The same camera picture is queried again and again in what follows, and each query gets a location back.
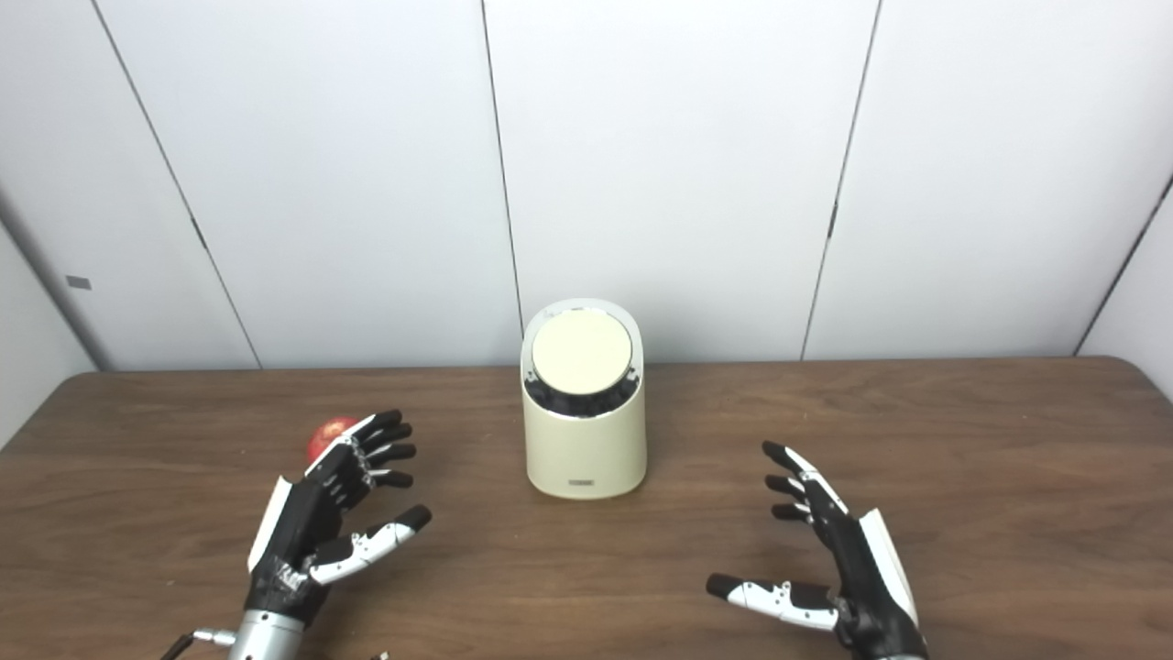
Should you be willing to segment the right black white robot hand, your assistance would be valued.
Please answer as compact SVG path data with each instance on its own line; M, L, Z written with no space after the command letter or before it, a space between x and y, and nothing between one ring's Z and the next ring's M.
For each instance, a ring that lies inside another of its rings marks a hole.
M772 509L778 520L804 522L830 552L838 588L809 581L760 581L713 573L707 593L780 622L830 633L854 659L925 659L904 564L877 509L850 513L818 467L794 448L766 440L762 453L786 476L769 475L766 487L788 494L789 504Z

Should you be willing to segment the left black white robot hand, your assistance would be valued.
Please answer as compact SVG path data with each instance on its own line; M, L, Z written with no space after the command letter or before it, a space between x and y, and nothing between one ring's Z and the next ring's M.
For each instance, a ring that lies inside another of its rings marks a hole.
M401 411L369 414L332 438L301 479L277 481L248 553L244 610L308 627L335 581L368 569L432 520L428 506L416 505L392 520L341 531L345 515L377 489L413 485L411 475L385 467L414 457L411 434Z

